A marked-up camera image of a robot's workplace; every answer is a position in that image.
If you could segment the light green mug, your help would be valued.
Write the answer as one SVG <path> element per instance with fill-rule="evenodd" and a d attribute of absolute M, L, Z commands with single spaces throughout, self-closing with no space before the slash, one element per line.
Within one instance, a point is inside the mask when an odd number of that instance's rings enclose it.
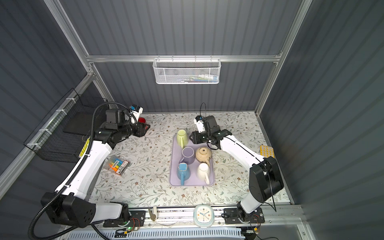
<path fill-rule="evenodd" d="M 184 149 L 187 145 L 188 145 L 188 135 L 187 135 L 187 132 L 185 130 L 179 130 L 177 132 L 177 143 L 178 145 Z"/>

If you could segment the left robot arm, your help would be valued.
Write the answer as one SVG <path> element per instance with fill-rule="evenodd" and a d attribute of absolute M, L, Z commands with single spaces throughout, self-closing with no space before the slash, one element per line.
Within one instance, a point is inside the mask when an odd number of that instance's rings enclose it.
<path fill-rule="evenodd" d="M 93 113 L 91 135 L 85 153 L 56 190 L 53 193 L 45 193 L 42 197 L 43 207 L 28 228 L 29 239 L 39 239 L 35 234 L 35 226 L 44 213 L 48 215 L 52 223 L 68 226 L 66 230 L 48 236 L 48 240 L 58 238 L 77 228 L 87 226 L 95 228 L 97 223 L 105 220 L 115 220 L 125 224 L 131 220 L 127 204 L 119 202 L 93 204 L 87 200 L 87 196 L 94 178 L 100 173 L 105 159 L 116 144 L 130 136 L 139 138 L 145 136 L 150 125 L 139 122 L 143 108 L 132 105 L 107 110 L 107 120 L 97 128 L 96 113 L 103 106 L 105 104 L 99 105 Z"/>

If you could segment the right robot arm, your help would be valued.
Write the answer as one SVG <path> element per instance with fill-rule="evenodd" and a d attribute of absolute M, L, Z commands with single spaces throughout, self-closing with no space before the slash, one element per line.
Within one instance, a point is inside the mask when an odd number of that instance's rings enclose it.
<path fill-rule="evenodd" d="M 210 150 L 222 150 L 249 171 L 249 193 L 237 204 L 238 216 L 244 222 L 258 207 L 284 188 L 278 161 L 263 157 L 242 144 L 229 130 L 221 129 L 214 116 L 197 115 L 198 130 L 189 139 L 194 144 L 206 144 Z"/>

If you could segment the red mug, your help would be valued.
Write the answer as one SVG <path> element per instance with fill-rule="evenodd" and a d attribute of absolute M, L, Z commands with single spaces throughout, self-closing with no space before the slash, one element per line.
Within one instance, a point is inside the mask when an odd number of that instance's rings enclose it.
<path fill-rule="evenodd" d="M 139 122 L 140 122 L 140 123 L 144 123 L 144 124 L 145 124 L 145 123 L 146 123 L 146 119 L 145 119 L 145 118 L 142 118 L 142 117 L 140 117 L 140 118 L 139 118 Z"/>

